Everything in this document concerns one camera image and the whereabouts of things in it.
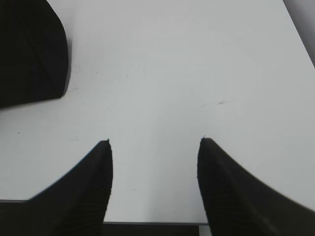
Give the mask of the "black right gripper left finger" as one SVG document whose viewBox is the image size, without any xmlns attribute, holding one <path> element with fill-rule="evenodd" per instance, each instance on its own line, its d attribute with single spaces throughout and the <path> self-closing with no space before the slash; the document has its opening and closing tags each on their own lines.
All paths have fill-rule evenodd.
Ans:
<svg viewBox="0 0 315 236">
<path fill-rule="evenodd" d="M 2 236 L 101 236 L 113 158 L 100 141 L 62 178 L 27 201 L 0 204 Z"/>
</svg>

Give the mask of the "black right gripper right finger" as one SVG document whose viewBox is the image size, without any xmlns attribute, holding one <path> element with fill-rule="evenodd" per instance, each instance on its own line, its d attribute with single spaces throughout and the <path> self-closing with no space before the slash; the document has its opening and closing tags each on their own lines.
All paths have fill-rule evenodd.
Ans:
<svg viewBox="0 0 315 236">
<path fill-rule="evenodd" d="M 214 236 L 313 236 L 314 211 L 258 180 L 214 140 L 203 138 L 197 179 Z"/>
</svg>

